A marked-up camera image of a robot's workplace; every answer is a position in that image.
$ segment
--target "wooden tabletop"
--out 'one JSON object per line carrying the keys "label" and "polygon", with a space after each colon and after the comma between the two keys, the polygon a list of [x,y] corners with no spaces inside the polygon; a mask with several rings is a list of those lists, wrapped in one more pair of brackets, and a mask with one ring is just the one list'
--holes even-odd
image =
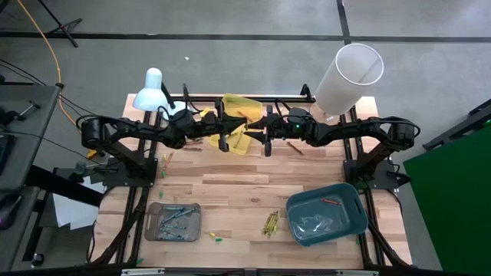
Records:
{"label": "wooden tabletop", "polygon": [[[134,97],[135,94],[128,95],[123,117],[143,120],[144,112],[132,107]],[[212,107],[213,103],[199,103],[197,106]],[[308,109],[310,104],[290,106]],[[373,97],[362,97],[356,106],[361,119],[377,116]],[[337,120],[336,117],[327,123],[336,123]],[[365,151],[378,144],[370,137],[362,140]],[[131,149],[137,148],[137,139],[122,141]],[[264,146],[254,140],[245,156],[223,153],[206,141],[187,146],[194,149],[182,150],[158,144],[159,160],[164,154],[174,154],[166,169],[166,178],[160,176],[163,162],[159,161],[160,169],[147,206],[152,202],[199,203],[203,210],[202,233],[199,240],[189,243],[147,241],[142,236],[139,258],[143,261],[140,265],[168,268],[362,268],[356,235],[306,248],[293,240],[285,218],[285,203],[289,196],[344,181],[342,140],[318,148],[299,140],[289,140],[304,155],[294,151],[287,142],[273,140],[271,157],[265,157]],[[162,199],[159,198],[160,192],[163,192]],[[113,189],[101,203],[92,259],[102,254],[120,230],[127,193],[128,188]],[[382,234],[399,256],[411,263],[397,201],[387,191],[374,190],[374,202]],[[262,227],[268,215],[277,210],[280,214],[278,231],[268,238],[262,235]],[[209,232],[214,232],[223,241],[215,242]],[[374,244],[369,231],[367,239],[374,259]],[[132,244],[133,231],[127,241],[125,260]]]}

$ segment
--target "gray tray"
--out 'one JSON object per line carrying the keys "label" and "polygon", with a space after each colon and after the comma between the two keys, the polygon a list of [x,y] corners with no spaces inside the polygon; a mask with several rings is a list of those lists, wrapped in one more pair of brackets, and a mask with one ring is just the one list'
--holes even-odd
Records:
{"label": "gray tray", "polygon": [[[186,227],[186,229],[179,228],[165,228],[163,231],[161,228],[161,222],[178,212],[177,210],[168,210],[168,207],[184,207],[184,209],[194,208],[195,210],[189,214],[180,216],[179,218],[173,218],[166,222],[166,225],[174,227]],[[160,202],[154,202],[150,204],[148,208],[147,226],[145,228],[145,239],[147,241],[159,241],[159,242],[194,242],[201,235],[201,206],[198,203],[194,204],[164,204]],[[176,235],[183,237],[182,240],[172,238],[168,232],[172,232]]]}

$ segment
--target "yellow cloth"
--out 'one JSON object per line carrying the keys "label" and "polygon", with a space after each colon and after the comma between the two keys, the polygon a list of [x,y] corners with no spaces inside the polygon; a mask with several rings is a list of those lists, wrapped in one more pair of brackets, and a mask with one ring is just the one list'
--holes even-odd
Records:
{"label": "yellow cloth", "polygon": [[[234,94],[225,94],[222,101],[223,106],[225,107],[224,111],[229,116],[246,116],[248,118],[248,123],[254,123],[262,118],[262,103],[258,101],[236,96]],[[249,148],[249,144],[251,142],[251,137],[244,135],[243,132],[245,131],[261,130],[246,130],[245,124],[236,128],[236,130],[226,137],[226,141],[229,144],[229,150],[232,153],[239,155],[245,155],[247,153],[247,149]],[[207,140],[212,146],[218,147],[218,134],[207,138]]]}

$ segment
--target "green board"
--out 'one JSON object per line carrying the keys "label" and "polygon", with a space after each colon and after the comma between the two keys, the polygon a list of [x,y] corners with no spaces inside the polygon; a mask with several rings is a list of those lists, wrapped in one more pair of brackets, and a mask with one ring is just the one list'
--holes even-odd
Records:
{"label": "green board", "polygon": [[491,127],[404,166],[442,269],[491,275]]}

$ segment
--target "white paper tube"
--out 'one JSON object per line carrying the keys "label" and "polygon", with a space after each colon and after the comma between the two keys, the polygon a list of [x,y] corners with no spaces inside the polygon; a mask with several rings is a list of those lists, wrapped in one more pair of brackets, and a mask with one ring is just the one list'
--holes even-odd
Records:
{"label": "white paper tube", "polygon": [[348,44],[336,57],[315,91],[317,105],[326,113],[341,115],[384,73],[382,57],[365,44]]}

